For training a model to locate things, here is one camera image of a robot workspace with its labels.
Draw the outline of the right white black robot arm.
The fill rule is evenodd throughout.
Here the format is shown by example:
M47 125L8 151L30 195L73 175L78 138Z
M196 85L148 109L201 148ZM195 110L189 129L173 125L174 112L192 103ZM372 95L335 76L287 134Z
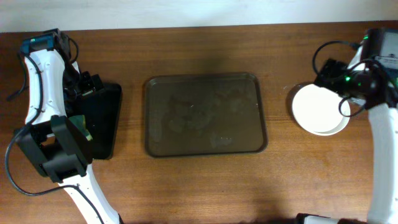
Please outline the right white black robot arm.
M397 30L366 31L349 64L329 58L314 67L315 81L299 89L292 113L306 131L319 136L340 132L355 113L368 112L374 148L373 196L367 223L397 223Z

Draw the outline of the white plate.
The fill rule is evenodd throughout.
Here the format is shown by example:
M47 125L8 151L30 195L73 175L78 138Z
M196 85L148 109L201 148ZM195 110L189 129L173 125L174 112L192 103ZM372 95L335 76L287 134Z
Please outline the white plate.
M318 136L331 136L342 131L349 118L337 110L293 110L296 122L307 132Z
M291 108L292 113L293 110L302 108L303 110L337 110L340 115L347 118L351 114L348 102L342 101L342 97L314 84L299 89L293 97Z

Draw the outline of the yellow green sponge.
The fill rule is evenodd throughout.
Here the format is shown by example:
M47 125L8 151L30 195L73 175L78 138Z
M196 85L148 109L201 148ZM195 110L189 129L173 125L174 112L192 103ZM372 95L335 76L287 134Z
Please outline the yellow green sponge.
M69 120L78 128L88 141L93 139L92 135L86 128L86 119L84 115L71 116L69 117Z

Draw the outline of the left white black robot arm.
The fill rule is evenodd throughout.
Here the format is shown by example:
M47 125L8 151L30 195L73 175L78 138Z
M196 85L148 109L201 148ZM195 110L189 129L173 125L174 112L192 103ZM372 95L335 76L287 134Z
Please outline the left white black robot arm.
M122 89L82 72L78 53L78 44L58 29L22 42L29 110L12 142L41 176L67 192L86 222L121 223L95 178L93 161L113 156Z

